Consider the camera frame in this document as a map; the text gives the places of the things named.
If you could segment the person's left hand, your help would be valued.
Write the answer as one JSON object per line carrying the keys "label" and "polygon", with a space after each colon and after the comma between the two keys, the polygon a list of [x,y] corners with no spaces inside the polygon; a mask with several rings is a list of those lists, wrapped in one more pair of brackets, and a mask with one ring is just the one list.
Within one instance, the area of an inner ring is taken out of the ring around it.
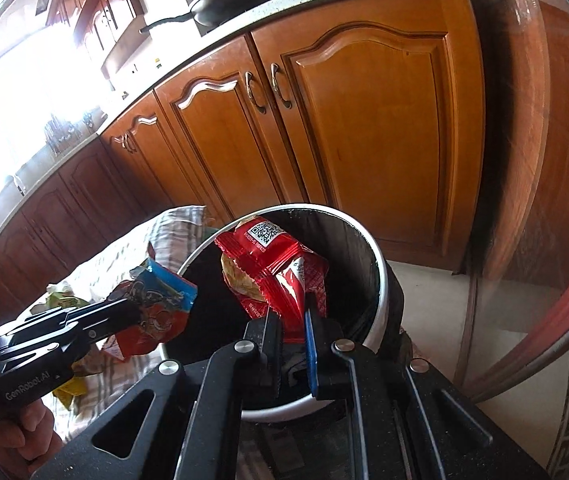
{"label": "person's left hand", "polygon": [[18,421],[0,420],[0,467],[12,479],[29,479],[64,447],[42,400],[23,406]]}

